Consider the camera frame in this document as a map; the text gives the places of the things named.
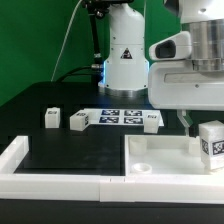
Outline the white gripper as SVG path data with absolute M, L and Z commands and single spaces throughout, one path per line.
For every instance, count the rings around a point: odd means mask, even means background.
M 185 135 L 193 124 L 186 110 L 224 111 L 224 71 L 196 71 L 188 31 L 170 36 L 149 48 L 154 63 L 148 77 L 148 97 L 156 109 L 175 109 Z

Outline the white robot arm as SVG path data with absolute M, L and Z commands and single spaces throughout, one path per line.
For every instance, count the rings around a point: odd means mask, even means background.
M 127 3 L 111 1 L 110 53 L 99 90 L 118 97 L 148 95 L 153 112 L 108 113 L 102 124 L 159 127 L 161 109 L 181 120 L 188 110 L 224 111 L 224 0 L 163 0 L 181 19 L 181 31 L 144 54 L 145 18 Z

